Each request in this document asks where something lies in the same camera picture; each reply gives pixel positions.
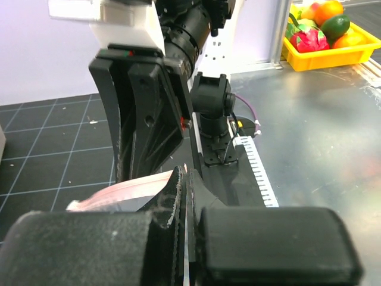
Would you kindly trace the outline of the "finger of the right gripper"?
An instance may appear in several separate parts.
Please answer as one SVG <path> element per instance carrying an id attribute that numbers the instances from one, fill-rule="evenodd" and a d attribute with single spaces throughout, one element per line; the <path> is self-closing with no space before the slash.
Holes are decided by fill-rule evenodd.
<path id="1" fill-rule="evenodd" d="M 179 148 L 191 120 L 191 101 L 180 67 L 146 57 L 125 58 L 117 66 L 117 178 L 135 179 L 155 173 Z"/>
<path id="2" fill-rule="evenodd" d="M 120 73 L 113 60 L 98 57 L 94 58 L 90 63 L 89 71 L 98 88 L 108 120 L 114 152 L 115 181 L 121 182 L 123 177 L 121 174 L 121 115 L 118 100 Z"/>

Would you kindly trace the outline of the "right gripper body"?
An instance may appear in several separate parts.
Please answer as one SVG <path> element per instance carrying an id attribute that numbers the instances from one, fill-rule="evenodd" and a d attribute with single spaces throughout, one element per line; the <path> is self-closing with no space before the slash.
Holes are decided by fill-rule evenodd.
<path id="1" fill-rule="evenodd" d="M 166 63 L 180 62 L 189 77 L 207 37 L 218 35 L 220 1 L 155 1 L 155 4 L 164 39 L 164 51 L 110 44 L 102 48 L 98 56 L 113 60 L 116 66 L 119 60 L 129 57 L 159 58 Z"/>

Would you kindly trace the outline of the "pink zipper dotted bag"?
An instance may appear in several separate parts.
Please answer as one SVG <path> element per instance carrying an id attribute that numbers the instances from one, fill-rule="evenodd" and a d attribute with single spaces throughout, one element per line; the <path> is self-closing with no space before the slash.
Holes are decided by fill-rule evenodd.
<path id="1" fill-rule="evenodd" d="M 173 171 L 167 171 L 108 186 L 85 200 L 73 200 L 65 210 L 68 212 L 96 211 L 127 200 L 153 197 L 164 188 L 172 173 Z"/>

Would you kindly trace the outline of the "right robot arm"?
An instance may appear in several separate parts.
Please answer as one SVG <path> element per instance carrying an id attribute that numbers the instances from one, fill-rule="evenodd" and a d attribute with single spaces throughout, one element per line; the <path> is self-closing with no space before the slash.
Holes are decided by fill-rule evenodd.
<path id="1" fill-rule="evenodd" d="M 242 1 L 97 1 L 102 47 L 89 65 L 111 134 L 116 182 L 156 172 L 181 145 L 193 113 L 210 146 L 206 164 L 235 161 L 227 117 L 235 96 L 226 71 L 195 71 L 209 37 L 226 55 Z"/>

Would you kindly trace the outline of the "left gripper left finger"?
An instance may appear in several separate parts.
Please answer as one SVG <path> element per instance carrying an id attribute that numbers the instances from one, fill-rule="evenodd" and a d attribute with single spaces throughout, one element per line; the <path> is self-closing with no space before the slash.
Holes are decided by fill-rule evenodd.
<path id="1" fill-rule="evenodd" d="M 155 195 L 135 212 L 20 216 L 1 247 L 2 285 L 182 285 L 186 170 L 122 183 Z"/>

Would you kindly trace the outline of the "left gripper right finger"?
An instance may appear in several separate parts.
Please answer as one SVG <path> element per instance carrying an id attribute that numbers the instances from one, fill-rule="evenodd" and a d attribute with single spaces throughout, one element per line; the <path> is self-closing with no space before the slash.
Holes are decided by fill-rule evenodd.
<path id="1" fill-rule="evenodd" d="M 196 170 L 187 192 L 191 285 L 361 283 L 361 259 L 333 210 L 227 206 Z"/>

